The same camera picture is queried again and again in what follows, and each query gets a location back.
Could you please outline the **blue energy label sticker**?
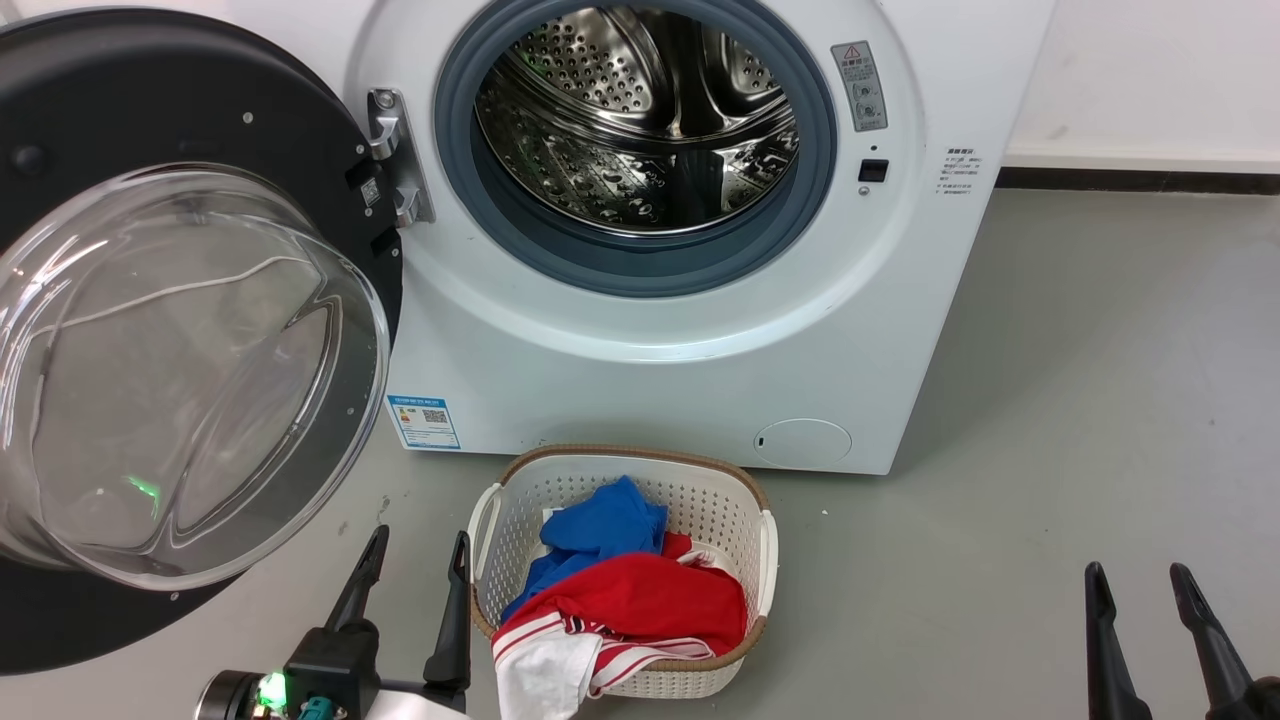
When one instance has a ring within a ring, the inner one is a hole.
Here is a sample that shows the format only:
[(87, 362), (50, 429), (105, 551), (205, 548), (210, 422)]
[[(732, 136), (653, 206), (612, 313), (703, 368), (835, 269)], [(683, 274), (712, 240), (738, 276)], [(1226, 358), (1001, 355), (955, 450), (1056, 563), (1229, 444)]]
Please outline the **blue energy label sticker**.
[(445, 400), (388, 395), (385, 402), (404, 448), (461, 451), (460, 437)]

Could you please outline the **grey warning sticker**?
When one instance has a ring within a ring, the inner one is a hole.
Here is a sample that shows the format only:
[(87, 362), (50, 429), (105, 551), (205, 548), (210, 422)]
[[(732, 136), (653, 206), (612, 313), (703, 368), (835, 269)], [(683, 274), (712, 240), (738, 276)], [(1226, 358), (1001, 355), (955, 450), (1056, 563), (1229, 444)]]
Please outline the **grey warning sticker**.
[(858, 41), (835, 45), (829, 50), (845, 87), (854, 129), (887, 129), (890, 123), (884, 95), (870, 45)]

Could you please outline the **round black glass washer door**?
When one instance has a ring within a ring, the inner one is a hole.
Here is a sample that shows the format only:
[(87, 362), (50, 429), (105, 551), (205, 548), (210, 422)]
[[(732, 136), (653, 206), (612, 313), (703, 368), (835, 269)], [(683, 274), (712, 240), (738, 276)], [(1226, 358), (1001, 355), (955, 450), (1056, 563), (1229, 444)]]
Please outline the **round black glass washer door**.
[(307, 64), (146, 6), (0, 28), (0, 676), (178, 623), (378, 416), (394, 191)]

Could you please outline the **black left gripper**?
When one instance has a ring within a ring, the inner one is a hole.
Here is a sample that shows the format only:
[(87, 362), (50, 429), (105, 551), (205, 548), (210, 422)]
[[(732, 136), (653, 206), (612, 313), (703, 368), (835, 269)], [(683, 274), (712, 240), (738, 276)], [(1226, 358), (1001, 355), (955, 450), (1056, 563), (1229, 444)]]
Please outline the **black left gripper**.
[[(285, 662), (287, 708), (291, 720), (315, 697), (332, 701), (346, 720), (365, 720), (381, 679), (376, 670), (379, 633), (365, 620), (371, 589), (385, 562), (390, 528), (379, 524), (344, 583), (324, 626), (308, 630)], [(424, 664), (430, 693), (465, 693), (471, 684), (470, 537), (454, 538), (445, 578), (449, 584), (433, 653)]]

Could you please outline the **round white filter cover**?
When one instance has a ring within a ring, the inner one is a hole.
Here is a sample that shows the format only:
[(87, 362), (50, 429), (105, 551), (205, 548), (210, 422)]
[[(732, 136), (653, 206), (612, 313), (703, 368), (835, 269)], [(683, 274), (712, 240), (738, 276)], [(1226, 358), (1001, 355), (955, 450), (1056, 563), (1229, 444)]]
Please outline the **round white filter cover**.
[(822, 471), (838, 465), (849, 455), (852, 439), (832, 421), (792, 418), (759, 430), (753, 447), (767, 465)]

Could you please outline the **dark baseboard strip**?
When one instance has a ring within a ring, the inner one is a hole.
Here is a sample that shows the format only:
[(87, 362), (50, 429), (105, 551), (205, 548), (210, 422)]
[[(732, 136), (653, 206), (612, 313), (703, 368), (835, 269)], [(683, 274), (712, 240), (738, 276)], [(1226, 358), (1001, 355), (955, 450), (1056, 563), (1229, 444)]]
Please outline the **dark baseboard strip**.
[(1280, 197), (1280, 174), (1005, 167), (1000, 170), (995, 187), (998, 190), (1220, 193)]

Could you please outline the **metal door hinge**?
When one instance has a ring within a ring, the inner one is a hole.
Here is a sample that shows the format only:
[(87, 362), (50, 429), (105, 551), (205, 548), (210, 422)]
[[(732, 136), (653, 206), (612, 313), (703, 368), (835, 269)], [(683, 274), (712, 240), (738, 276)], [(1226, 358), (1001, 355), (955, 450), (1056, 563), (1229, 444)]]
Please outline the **metal door hinge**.
[(389, 87), (371, 88), (367, 123), (372, 158), (380, 163), (394, 191), (397, 225), (406, 228), (434, 222), (434, 206), (403, 94)]

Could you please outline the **white front-load washing machine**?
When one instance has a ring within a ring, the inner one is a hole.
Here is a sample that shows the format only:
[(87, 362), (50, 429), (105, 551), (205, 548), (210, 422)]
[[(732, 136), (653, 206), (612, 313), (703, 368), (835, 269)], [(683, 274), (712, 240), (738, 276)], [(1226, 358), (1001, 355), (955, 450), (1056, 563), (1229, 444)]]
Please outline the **white front-load washing machine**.
[[(803, 236), (728, 284), (657, 299), (579, 290), (492, 241), (442, 169), (433, 108), (492, 0), (200, 0), (366, 114), (408, 105), (435, 220), (403, 231), (388, 395), (445, 400), (461, 451), (643, 445), (764, 468), (756, 433), (842, 427), (822, 471), (886, 474), (934, 354), (1057, 0), (762, 0), (795, 29), (838, 118), (832, 186)], [(831, 47), (867, 41), (888, 128), (854, 129)], [(881, 184), (865, 158), (890, 161)]]

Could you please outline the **red garment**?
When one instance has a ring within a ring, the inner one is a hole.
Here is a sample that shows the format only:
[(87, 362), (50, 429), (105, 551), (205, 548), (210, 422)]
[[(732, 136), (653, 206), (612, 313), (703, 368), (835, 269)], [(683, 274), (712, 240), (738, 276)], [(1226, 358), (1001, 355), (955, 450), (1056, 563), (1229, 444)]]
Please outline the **red garment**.
[(626, 553), (579, 570), (525, 602), (495, 633), (495, 659), (534, 641), (575, 641), (590, 667), (644, 659), (717, 659), (753, 621), (740, 582), (698, 553)]

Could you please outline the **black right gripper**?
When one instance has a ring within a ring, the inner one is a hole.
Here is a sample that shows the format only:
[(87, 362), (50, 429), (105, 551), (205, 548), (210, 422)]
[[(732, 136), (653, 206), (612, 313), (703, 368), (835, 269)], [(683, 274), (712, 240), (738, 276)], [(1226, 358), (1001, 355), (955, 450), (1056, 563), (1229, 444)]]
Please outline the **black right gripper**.
[[(1280, 676), (1253, 682), (1190, 569), (1174, 562), (1169, 574), (1181, 624), (1196, 644), (1210, 702), (1204, 720), (1280, 720)], [(1115, 629), (1116, 603), (1101, 562), (1088, 564), (1084, 583), (1089, 720), (1153, 720), (1133, 685)]]

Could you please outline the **white red-striped garment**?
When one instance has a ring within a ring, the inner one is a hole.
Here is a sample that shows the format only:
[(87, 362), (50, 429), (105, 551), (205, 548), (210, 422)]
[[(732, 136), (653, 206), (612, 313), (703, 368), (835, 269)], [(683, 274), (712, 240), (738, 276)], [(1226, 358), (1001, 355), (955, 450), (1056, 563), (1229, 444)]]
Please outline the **white red-striped garment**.
[(492, 653), (503, 720), (572, 720), (585, 700), (655, 662), (716, 656), (696, 638), (630, 641), (556, 610), (504, 624)]

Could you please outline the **steel perforated washer drum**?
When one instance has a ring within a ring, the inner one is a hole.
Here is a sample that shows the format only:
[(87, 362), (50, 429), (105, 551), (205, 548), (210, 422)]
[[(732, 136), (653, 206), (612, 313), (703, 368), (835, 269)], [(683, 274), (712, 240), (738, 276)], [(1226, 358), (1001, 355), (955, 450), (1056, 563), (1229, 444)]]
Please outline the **steel perforated washer drum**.
[(489, 149), (549, 209), (609, 234), (704, 231), (768, 197), (800, 143), (785, 91), (722, 29), (649, 6), (540, 22), (475, 97)]

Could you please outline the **white perforated laundry basket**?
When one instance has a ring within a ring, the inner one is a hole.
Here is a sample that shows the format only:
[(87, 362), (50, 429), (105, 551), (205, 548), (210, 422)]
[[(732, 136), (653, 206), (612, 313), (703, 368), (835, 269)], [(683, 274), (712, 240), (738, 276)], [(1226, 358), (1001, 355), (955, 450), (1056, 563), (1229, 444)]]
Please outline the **white perforated laundry basket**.
[(604, 688), (644, 700), (700, 700), (724, 689), (760, 639), (774, 598), (780, 538), (765, 492), (741, 468), (689, 454), (608, 445), (552, 445), (518, 456), (486, 488), (470, 519), (471, 618), (493, 639), (556, 511), (621, 477), (648, 502), (667, 507), (671, 532), (723, 562), (742, 585), (748, 626), (723, 659), (663, 659)]

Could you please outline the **blue garment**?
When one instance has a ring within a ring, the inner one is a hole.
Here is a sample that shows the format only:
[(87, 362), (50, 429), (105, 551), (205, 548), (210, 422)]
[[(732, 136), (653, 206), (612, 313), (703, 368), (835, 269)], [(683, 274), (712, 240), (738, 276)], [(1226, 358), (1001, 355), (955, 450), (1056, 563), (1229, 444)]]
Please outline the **blue garment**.
[(626, 553), (660, 553), (667, 521), (668, 509), (648, 502), (626, 475), (598, 487), (582, 502), (553, 511), (539, 534), (547, 551), (532, 560), (521, 593), (500, 620), (511, 620), (535, 594), (602, 561)]

